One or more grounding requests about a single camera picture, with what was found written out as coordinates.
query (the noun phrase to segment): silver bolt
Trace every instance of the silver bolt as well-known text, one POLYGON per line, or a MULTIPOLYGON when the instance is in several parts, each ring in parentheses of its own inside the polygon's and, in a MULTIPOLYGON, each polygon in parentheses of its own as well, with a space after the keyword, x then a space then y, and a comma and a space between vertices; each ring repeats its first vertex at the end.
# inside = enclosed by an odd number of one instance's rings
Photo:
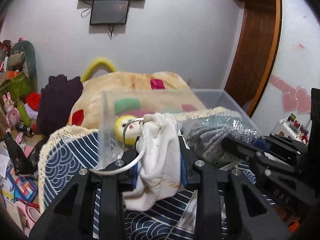
POLYGON ((202 167, 202 166, 204 166, 204 161, 197 160, 197 161, 195 162, 195 164, 196 164, 198 167, 202 167))
POLYGON ((86 175, 87 173, 88 173, 88 170, 85 169, 85 168, 82 168, 82 169, 79 170, 79 174, 82 175, 82 176, 86 175))
POLYGON ((264 171, 264 174, 265 174, 267 177, 269 177, 269 176, 271 175, 271 170, 266 169, 266 170, 264 171))
POLYGON ((240 169, 232 169, 232 174, 233 175, 236 175, 236 176, 239 176, 241 174, 241 170, 240 169))
POLYGON ((123 160, 116 160, 115 165, 121 167, 124 164, 123 160))

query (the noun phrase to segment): yellow ball toy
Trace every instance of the yellow ball toy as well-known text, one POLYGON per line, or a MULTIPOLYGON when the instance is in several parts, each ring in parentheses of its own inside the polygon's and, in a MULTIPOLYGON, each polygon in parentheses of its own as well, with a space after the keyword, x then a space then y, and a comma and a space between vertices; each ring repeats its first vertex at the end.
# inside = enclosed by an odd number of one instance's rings
MULTIPOLYGON (((133 115, 123 115, 116 120, 114 130, 115 130, 116 138, 120 142, 123 142, 122 134, 123 134, 124 127, 129 121, 135 120, 135 119, 137 119, 137 117, 133 115)), ((125 144, 134 145, 134 143, 136 142, 137 136, 140 136, 140 133, 141 132, 140 132, 139 122, 134 122, 130 124, 127 127, 127 130, 125 131, 125 144)))

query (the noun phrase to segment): pink rabbit figurine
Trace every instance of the pink rabbit figurine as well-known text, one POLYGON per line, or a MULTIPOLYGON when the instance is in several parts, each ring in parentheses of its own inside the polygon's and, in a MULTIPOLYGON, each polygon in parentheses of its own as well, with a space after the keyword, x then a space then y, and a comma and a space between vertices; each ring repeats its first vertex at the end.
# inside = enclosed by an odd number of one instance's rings
POLYGON ((7 113, 6 119, 9 127, 15 127, 17 123, 21 122, 19 110, 14 107, 14 103, 11 100, 10 93, 7 93, 7 97, 3 95, 4 110, 7 113))

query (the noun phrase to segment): wooden door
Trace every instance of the wooden door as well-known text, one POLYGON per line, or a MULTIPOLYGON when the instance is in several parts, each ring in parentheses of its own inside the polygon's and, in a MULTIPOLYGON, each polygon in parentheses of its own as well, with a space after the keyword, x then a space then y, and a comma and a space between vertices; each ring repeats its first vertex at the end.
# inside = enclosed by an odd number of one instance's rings
POLYGON ((276 11, 246 5, 238 48, 225 90, 243 107, 256 95, 270 56, 276 11))

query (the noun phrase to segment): heart sticker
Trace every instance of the heart sticker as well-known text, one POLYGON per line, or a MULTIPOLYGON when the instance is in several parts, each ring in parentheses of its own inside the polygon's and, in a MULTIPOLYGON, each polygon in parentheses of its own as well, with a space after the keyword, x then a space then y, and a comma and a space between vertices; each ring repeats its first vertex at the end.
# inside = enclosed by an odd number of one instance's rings
POLYGON ((307 94, 304 87, 297 87, 295 97, 298 100, 298 114, 308 114, 311 112, 311 96, 307 94))
POLYGON ((285 113, 297 110, 298 106, 298 99, 295 97, 293 93, 284 92, 282 94, 282 108, 285 113))

